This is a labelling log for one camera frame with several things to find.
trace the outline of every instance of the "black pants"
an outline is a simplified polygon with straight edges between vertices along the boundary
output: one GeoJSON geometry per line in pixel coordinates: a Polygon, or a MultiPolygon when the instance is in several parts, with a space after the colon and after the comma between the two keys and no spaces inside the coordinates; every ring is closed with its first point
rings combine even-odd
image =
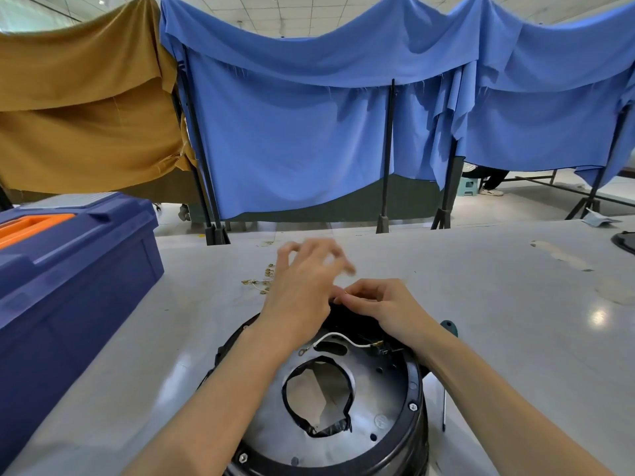
{"type": "Polygon", "coordinates": [[[483,184],[485,190],[492,190],[500,185],[507,177],[509,170],[490,169],[489,167],[476,167],[471,172],[463,172],[464,177],[471,179],[484,179],[489,177],[483,184]]]}

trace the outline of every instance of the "screwdriver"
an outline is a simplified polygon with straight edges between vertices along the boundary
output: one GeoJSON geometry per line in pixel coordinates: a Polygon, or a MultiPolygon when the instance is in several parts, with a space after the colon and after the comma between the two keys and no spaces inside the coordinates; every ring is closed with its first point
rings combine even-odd
{"type": "MultiPolygon", "coordinates": [[[[451,320],[444,320],[443,322],[441,322],[441,326],[446,331],[453,334],[455,337],[458,337],[458,329],[456,328],[456,325],[454,324],[454,322],[452,322],[451,320]]],[[[445,408],[446,408],[447,399],[448,399],[448,392],[445,390],[445,387],[444,387],[443,388],[443,423],[441,424],[442,432],[445,432],[445,408]]]]}

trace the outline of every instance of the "tabletop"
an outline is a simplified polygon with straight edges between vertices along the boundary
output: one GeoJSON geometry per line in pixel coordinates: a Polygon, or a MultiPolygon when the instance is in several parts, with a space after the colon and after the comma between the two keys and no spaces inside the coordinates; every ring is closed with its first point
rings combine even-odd
{"type": "MultiPolygon", "coordinates": [[[[635,256],[581,221],[336,237],[358,277],[404,279],[460,337],[618,476],[635,467],[635,256]]],[[[6,476],[119,474],[193,394],[217,349],[260,311],[275,246],[162,248],[165,274],[39,427],[6,476]]],[[[350,283],[350,277],[337,280],[350,283]]],[[[496,471],[424,380],[431,474],[496,471]]]]}

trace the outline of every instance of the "person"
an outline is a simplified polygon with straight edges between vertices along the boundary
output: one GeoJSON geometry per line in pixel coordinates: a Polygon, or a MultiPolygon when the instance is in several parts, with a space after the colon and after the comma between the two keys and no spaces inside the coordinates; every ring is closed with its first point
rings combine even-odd
{"type": "Polygon", "coordinates": [[[504,181],[505,177],[509,174],[508,170],[492,169],[490,167],[476,166],[465,162],[463,164],[463,176],[471,179],[484,179],[487,180],[483,183],[483,186],[478,193],[483,195],[493,195],[500,197],[504,195],[504,192],[497,190],[496,187],[504,181]]]}
{"type": "Polygon", "coordinates": [[[317,334],[330,298],[376,318],[413,349],[447,389],[501,476],[612,474],[443,329],[401,280],[333,285],[339,274],[354,271],[333,239],[285,244],[259,318],[123,475],[221,476],[277,368],[317,334]],[[289,264],[292,252],[297,255],[289,264]]]}

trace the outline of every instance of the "stool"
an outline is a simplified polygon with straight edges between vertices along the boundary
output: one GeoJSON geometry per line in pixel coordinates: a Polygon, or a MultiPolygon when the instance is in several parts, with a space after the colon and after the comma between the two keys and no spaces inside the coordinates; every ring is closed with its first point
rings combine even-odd
{"type": "Polygon", "coordinates": [[[479,179],[461,177],[461,180],[458,182],[458,190],[456,191],[456,195],[459,197],[464,197],[466,195],[478,195],[478,182],[479,179]]]}

